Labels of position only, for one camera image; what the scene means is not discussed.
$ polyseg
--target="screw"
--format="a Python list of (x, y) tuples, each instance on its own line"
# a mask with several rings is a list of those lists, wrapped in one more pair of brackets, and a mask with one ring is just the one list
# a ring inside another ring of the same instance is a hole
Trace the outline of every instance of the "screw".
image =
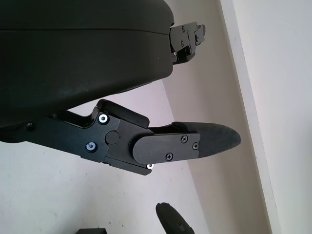
[(198, 142), (195, 142), (195, 143), (193, 144), (193, 150), (198, 150)]
[(100, 124), (108, 123), (108, 116), (106, 114), (102, 114), (98, 117), (98, 121)]
[(182, 142), (182, 143), (186, 143), (188, 139), (189, 139), (189, 138), (187, 137), (187, 135), (183, 135), (183, 136), (181, 137), (181, 142)]
[(89, 142), (86, 144), (86, 150), (89, 153), (94, 153), (97, 150), (97, 145), (94, 142)]
[(147, 167), (147, 169), (153, 169), (154, 168), (154, 164), (148, 164), (148, 165), (146, 165), (146, 167)]
[(27, 131), (33, 131), (35, 129), (35, 124), (34, 123), (26, 123), (25, 128)]
[(168, 153), (168, 154), (166, 155), (166, 160), (167, 160), (167, 161), (171, 161), (173, 158), (174, 158), (174, 155), (173, 155), (172, 153)]

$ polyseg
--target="white wall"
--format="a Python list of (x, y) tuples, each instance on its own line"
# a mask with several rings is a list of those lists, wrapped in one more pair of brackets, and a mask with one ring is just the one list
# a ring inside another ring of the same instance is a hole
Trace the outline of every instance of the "white wall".
[(175, 24), (206, 25), (206, 40), (189, 63), (174, 67), (164, 86), (176, 121), (214, 122), (236, 129), (242, 144), (189, 165), (212, 234), (267, 234), (245, 112), (217, 0), (167, 0)]
[[(161, 80), (108, 99), (148, 116), (153, 126), (174, 121)], [(75, 112), (88, 115), (96, 103)], [(0, 152), (2, 234), (97, 227), (109, 234), (160, 234), (159, 202), (175, 207), (196, 234), (209, 233), (186, 161), (155, 165), (142, 176), (28, 142), (0, 142)]]
[(273, 233), (310, 234), (312, 1), (221, 2)]

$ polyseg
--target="white floor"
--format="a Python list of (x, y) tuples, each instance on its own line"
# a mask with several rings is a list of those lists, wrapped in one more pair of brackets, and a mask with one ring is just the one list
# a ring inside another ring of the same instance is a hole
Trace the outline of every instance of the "white floor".
[[(108, 98), (151, 121), (174, 121), (162, 81)], [(89, 114), (96, 101), (75, 108)], [(169, 202), (196, 234), (208, 228), (186, 161), (156, 165), (148, 176), (31, 143), (0, 142), (0, 233), (165, 233), (155, 212)]]

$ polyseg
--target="silver screw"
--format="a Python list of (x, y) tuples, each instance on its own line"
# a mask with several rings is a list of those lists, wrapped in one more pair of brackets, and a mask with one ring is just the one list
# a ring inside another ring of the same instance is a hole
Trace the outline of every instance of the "silver screw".
[(189, 138), (187, 137), (187, 135), (183, 135), (183, 136), (181, 137), (181, 142), (182, 142), (182, 143), (186, 143), (188, 139), (189, 139)]
[(107, 120), (108, 120), (108, 117), (107, 117), (107, 115), (102, 114), (102, 115), (100, 115), (100, 116), (98, 117), (98, 120), (99, 120), (100, 123), (106, 123)]
[(86, 145), (86, 150), (88, 152), (94, 152), (95, 150), (97, 150), (97, 145), (94, 143), (94, 142), (89, 142), (87, 145)]
[(173, 158), (174, 158), (174, 155), (173, 155), (172, 153), (168, 153), (168, 154), (166, 155), (166, 160), (167, 160), (167, 161), (171, 161)]
[(195, 143), (193, 144), (193, 150), (198, 150), (198, 142), (195, 142)]
[(154, 168), (154, 164), (148, 164), (146, 167), (147, 167), (147, 169), (150, 169), (150, 170), (151, 170), (151, 169)]

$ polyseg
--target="black metal bracket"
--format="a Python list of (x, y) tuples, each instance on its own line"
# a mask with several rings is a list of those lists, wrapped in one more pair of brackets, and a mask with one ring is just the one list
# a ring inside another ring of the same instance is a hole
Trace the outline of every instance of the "black metal bracket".
[(65, 111), (2, 128), (0, 140), (29, 141), (141, 175), (152, 164), (209, 156), (240, 143), (237, 132), (218, 124), (149, 128), (147, 117), (104, 99), (86, 117)]
[(196, 46), (205, 40), (205, 25), (196, 22), (172, 27), (170, 29), (170, 44), (173, 64), (190, 61), (195, 56)]

